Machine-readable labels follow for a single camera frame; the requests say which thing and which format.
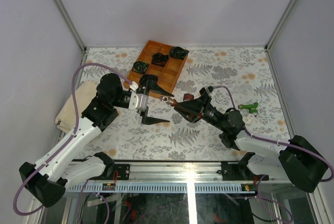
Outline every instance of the cream cloth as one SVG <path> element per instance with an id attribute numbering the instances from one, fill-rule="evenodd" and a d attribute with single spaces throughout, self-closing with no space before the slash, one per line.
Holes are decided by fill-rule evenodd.
<path id="1" fill-rule="evenodd" d="M 96 95 L 97 84 L 87 80 L 76 91 L 78 110 L 81 116 L 83 110 L 89 105 Z M 75 111 L 72 95 L 67 99 L 65 105 L 56 117 L 55 123 L 57 127 L 65 133 L 68 133 L 75 125 Z"/>

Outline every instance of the floral tablecloth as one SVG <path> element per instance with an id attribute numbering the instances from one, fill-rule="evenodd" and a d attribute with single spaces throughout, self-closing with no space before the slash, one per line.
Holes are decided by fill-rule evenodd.
<path id="1" fill-rule="evenodd" d="M 97 62 L 127 75 L 142 48 L 91 48 L 86 62 Z M 263 48 L 188 48 L 189 55 L 173 91 L 176 100 L 184 93 L 199 95 L 208 85 L 226 85 L 236 105 L 259 103 L 259 115 L 248 129 L 274 138 L 289 138 L 277 92 Z M 81 82 L 99 82 L 106 71 L 85 68 Z M 215 90 L 212 104 L 224 112 L 231 101 L 224 89 Z M 117 109 L 119 116 L 78 158 L 104 151 L 114 159 L 153 160 L 239 160 L 245 152 L 227 149 L 218 129 L 204 121 L 192 124 L 172 107 L 149 99 L 149 116 L 170 123 L 142 125 L 135 111 Z"/>

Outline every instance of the brown object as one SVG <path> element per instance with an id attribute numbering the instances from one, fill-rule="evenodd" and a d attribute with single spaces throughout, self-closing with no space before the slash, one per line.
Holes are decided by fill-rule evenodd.
<path id="1" fill-rule="evenodd" d="M 185 93 L 183 95 L 183 101 L 187 101 L 187 100 L 193 100 L 194 99 L 194 95 L 192 95 L 191 93 Z"/>
<path id="2" fill-rule="evenodd" d="M 146 63 L 151 63 L 152 56 L 154 54 L 162 53 L 165 55 L 169 55 L 169 51 L 172 47 L 173 46 L 171 45 L 166 45 L 163 43 L 149 40 L 136 61 L 144 61 Z M 145 74 L 157 75 L 158 85 L 165 91 L 172 93 L 178 80 L 178 77 L 180 76 L 184 63 L 187 60 L 187 57 L 188 55 L 183 60 L 169 58 L 164 67 L 150 64 Z M 131 70 L 127 78 L 139 84 L 139 80 L 142 76 L 143 74 L 139 74 Z M 128 83 L 125 83 L 124 86 L 126 88 L 129 88 Z M 150 96 L 154 98 L 160 98 L 161 95 L 154 92 L 150 92 Z"/>

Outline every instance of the glass panel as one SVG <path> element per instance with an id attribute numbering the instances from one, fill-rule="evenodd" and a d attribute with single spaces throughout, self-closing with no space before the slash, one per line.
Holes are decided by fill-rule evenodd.
<path id="1" fill-rule="evenodd" d="M 249 201 L 228 199 L 224 194 L 196 194 L 198 224 L 253 224 Z"/>
<path id="2" fill-rule="evenodd" d="M 282 203 L 293 216 L 293 224 L 315 224 L 307 194 L 291 184 L 261 186 L 263 197 Z M 277 223 L 262 206 L 259 199 L 237 199 L 240 195 L 222 193 L 196 193 L 197 223 Z M 282 207 L 264 201 L 266 207 L 278 218 L 290 220 L 290 216 Z"/>
<path id="3" fill-rule="evenodd" d="M 63 213 L 65 210 L 67 198 L 61 198 L 54 206 L 46 208 L 43 211 L 41 223 L 62 224 Z"/>
<path id="4" fill-rule="evenodd" d="M 103 224 L 106 204 L 96 200 L 94 195 L 85 194 L 83 199 L 85 206 L 81 223 Z M 108 223 L 189 223 L 187 194 L 117 193 L 107 197 L 107 200 L 110 208 Z"/>

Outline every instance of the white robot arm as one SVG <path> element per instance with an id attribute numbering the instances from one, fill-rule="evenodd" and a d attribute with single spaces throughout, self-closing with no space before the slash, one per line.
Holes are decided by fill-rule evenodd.
<path id="1" fill-rule="evenodd" d="M 313 192 L 330 164 L 301 136 L 280 140 L 258 135 L 252 138 L 228 88 L 215 88 L 221 87 L 228 91 L 233 104 L 233 108 L 224 113 L 210 103 L 212 86 L 202 88 L 200 97 L 196 99 L 186 93 L 182 102 L 165 96 L 160 100 L 174 107 L 189 122 L 203 119 L 221 130 L 219 137 L 227 148 L 247 151 L 239 162 L 221 162 L 224 180 L 249 181 L 254 179 L 254 175 L 265 174 L 275 179 L 290 180 L 299 189 Z"/>
<path id="2" fill-rule="evenodd" d="M 75 127 L 46 155 L 34 164 L 25 162 L 19 169 L 25 181 L 36 173 L 25 186 L 45 207 L 58 202 L 65 190 L 89 178 L 109 178 L 113 173 L 114 161 L 105 153 L 99 152 L 80 164 L 69 166 L 84 146 L 101 134 L 118 116 L 114 107 L 137 110 L 142 116 L 141 123 L 146 125 L 169 122 L 148 117 L 148 97 L 153 91 L 161 95 L 173 96 L 157 85 L 158 77 L 143 75 L 136 91 L 124 91 L 120 78 L 116 74 L 106 74 L 97 86 L 97 95 L 82 112 L 77 131 Z M 36 168 L 45 165 L 37 173 Z"/>

